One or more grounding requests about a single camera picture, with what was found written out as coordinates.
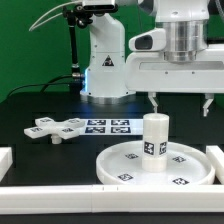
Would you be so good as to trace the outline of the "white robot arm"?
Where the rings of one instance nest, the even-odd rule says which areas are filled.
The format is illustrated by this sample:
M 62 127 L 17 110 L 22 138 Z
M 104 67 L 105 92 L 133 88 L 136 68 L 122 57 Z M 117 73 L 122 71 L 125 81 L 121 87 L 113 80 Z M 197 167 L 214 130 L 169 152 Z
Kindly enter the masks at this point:
M 219 0 L 84 0 L 90 64 L 83 99 L 113 103 L 146 92 L 202 93 L 207 110 L 224 93 L 224 43 L 207 41 L 209 4 Z

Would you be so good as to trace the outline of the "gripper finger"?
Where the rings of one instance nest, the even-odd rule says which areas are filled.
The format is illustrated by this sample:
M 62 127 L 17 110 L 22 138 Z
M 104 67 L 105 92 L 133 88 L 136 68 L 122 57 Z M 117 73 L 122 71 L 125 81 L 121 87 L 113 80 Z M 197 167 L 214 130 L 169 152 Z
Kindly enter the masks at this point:
M 156 94 L 155 94 L 154 92 L 149 92 L 149 93 L 148 93 L 148 99 L 149 99 L 149 101 L 150 101 L 151 104 L 152 104 L 153 111 L 154 111 L 154 112 L 157 112 L 157 111 L 158 111 L 159 103 L 158 103 Z
M 209 107 L 214 101 L 213 93 L 205 93 L 205 102 L 203 104 L 203 116 L 206 117 L 209 113 Z

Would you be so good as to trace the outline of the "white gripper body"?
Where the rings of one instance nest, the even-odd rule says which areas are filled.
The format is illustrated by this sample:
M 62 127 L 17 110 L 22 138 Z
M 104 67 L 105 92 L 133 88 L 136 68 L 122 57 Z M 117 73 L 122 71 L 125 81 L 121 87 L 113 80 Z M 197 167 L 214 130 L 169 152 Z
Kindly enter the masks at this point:
M 148 93 L 224 93 L 224 44 L 155 28 L 129 40 L 125 84 Z

